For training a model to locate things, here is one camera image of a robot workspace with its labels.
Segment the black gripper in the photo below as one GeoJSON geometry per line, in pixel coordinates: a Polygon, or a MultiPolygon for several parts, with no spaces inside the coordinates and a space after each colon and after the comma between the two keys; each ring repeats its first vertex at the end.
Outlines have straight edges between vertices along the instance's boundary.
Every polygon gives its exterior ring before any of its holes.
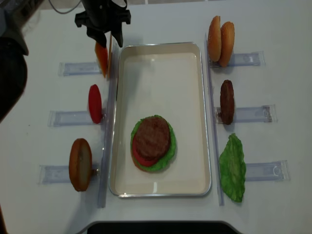
{"type": "Polygon", "coordinates": [[[131,23],[131,13],[127,6],[119,6],[111,0],[83,0],[84,12],[75,16],[77,27],[86,26],[87,36],[94,39],[103,48],[107,47],[104,33],[111,31],[119,47],[123,47],[122,24],[131,23]]]}

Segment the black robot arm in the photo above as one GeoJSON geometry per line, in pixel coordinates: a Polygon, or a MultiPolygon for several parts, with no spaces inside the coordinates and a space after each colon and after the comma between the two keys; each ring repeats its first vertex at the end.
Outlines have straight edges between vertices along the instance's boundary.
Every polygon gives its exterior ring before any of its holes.
{"type": "MultiPolygon", "coordinates": [[[[111,33],[123,46],[122,24],[131,23],[127,6],[112,0],[82,0],[84,11],[75,15],[77,27],[85,26],[87,36],[96,42],[95,53],[102,74],[108,74],[110,56],[105,34],[111,33]]],[[[29,50],[12,13],[0,9],[0,118],[3,119],[19,100],[27,83],[25,56],[29,50]]]]}

